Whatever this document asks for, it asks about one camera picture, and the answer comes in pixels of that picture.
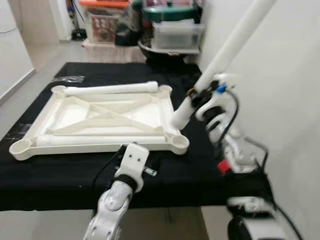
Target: orange lid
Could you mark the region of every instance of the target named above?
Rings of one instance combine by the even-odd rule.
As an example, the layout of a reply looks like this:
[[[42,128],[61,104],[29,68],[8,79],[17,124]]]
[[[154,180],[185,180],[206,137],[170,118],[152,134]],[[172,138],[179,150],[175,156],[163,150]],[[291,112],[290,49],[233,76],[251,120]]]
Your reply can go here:
[[[83,6],[108,7],[117,9],[124,9],[129,5],[128,1],[80,0],[79,3]]]

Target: black cloth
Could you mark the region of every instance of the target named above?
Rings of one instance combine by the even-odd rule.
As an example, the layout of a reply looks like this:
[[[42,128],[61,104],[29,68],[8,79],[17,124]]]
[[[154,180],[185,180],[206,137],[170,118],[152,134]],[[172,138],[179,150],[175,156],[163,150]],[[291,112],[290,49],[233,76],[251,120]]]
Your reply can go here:
[[[112,152],[37,155],[24,161],[10,155],[10,145],[23,137],[50,98],[53,86],[157,81],[173,88],[171,100],[176,109],[185,97],[185,88],[192,86],[199,74],[195,64],[66,63],[56,77],[85,76],[85,80],[51,82],[0,142],[0,210],[93,209],[112,183],[118,160],[111,162],[92,186]],[[151,152],[146,165],[158,174],[144,177],[144,187],[134,195],[131,208],[224,205],[231,196],[272,197],[268,179],[262,173],[222,176],[218,172],[203,123],[193,117],[182,133],[190,140],[188,152]]]

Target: black bowl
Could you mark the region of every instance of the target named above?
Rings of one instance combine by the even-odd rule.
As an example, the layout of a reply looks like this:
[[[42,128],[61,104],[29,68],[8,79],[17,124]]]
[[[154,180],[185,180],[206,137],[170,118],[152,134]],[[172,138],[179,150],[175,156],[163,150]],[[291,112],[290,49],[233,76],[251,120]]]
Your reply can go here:
[[[171,53],[171,52],[156,52],[151,48],[151,37],[143,37],[138,41],[138,46],[141,52],[147,59],[155,61],[179,61],[181,62],[187,54]]]

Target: black cable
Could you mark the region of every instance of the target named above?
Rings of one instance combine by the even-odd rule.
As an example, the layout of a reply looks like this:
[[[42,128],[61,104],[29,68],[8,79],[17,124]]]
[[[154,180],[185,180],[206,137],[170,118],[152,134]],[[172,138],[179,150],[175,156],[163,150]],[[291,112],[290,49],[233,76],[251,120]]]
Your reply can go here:
[[[275,208],[277,210],[279,210],[279,212],[283,215],[283,217],[287,220],[287,222],[289,223],[289,225],[291,226],[291,228],[293,229],[296,237],[299,240],[303,240],[303,237],[301,235],[301,233],[299,232],[299,230],[297,229],[297,227],[295,226],[294,222],[291,220],[291,218],[288,216],[288,214],[285,212],[285,210],[283,210],[275,201],[273,201],[273,205],[275,206]]]
[[[82,17],[82,15],[81,15],[78,7],[77,7],[77,4],[75,3],[74,0],[72,0],[72,3],[73,3],[73,5],[75,6],[75,9],[76,9],[76,11],[78,12],[78,14],[80,15],[80,18],[82,19],[82,21],[85,22],[85,20],[84,20],[84,18]]]
[[[264,151],[264,158],[263,158],[263,161],[262,161],[261,169],[263,171],[265,171],[267,159],[268,159],[268,156],[269,156],[269,149],[265,145],[263,145],[260,142],[257,142],[256,140],[252,139],[251,137],[246,136],[244,138],[244,140],[247,141],[248,143],[251,143],[251,144],[255,145],[256,147],[258,147],[258,148],[260,148],[260,149],[262,149]]]
[[[112,157],[110,157],[110,158],[106,161],[106,163],[103,165],[103,167],[102,167],[102,168],[99,170],[99,172],[95,175],[95,177],[94,177],[94,179],[93,179],[93,181],[92,181],[92,185],[91,185],[92,190],[95,189],[95,187],[96,187],[96,182],[97,182],[99,176],[102,174],[102,172],[106,169],[106,167],[107,167],[116,157],[118,157],[118,155],[120,155],[120,153],[122,152],[121,149],[122,149],[122,147],[121,147],[114,155],[112,155]]]
[[[225,138],[226,134],[228,133],[231,125],[234,123],[234,121],[235,121],[235,119],[236,119],[236,117],[237,117],[237,115],[238,115],[239,105],[240,105],[240,104],[239,104],[238,97],[237,97],[232,91],[230,91],[229,89],[226,89],[225,92],[226,92],[227,94],[229,94],[229,95],[233,98],[233,100],[234,100],[234,102],[235,102],[235,111],[234,111],[234,114],[233,114],[230,122],[228,123],[228,125],[227,125],[226,128],[224,129],[223,133],[221,134],[221,136],[220,136],[220,138],[219,138],[219,140],[218,140],[218,142],[217,142],[217,145],[218,145],[218,146],[221,145],[221,143],[222,143],[223,139]]]
[[[272,198],[270,197],[266,197],[266,196],[263,196],[263,198],[269,202],[271,205],[274,206],[274,208],[276,210],[278,210],[282,216],[285,218],[285,220],[289,223],[290,227],[292,228],[292,230],[294,231],[296,237],[299,239],[299,240],[304,240],[304,238],[302,237],[302,234],[299,232],[298,228],[296,227],[296,225],[294,224],[294,222],[291,220],[291,218],[289,217],[289,215],[286,213],[286,211],[279,206],[279,204],[276,203],[276,201],[274,201]]]

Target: clear plastic bin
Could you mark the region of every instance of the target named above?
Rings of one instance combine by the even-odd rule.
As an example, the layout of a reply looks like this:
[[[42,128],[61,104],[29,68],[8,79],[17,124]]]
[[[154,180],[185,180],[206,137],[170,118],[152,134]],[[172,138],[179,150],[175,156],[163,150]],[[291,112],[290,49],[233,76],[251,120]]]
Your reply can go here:
[[[91,43],[114,43],[116,25],[128,1],[80,0],[86,35]]]
[[[194,23],[153,23],[154,46],[157,49],[197,49],[205,26]]]

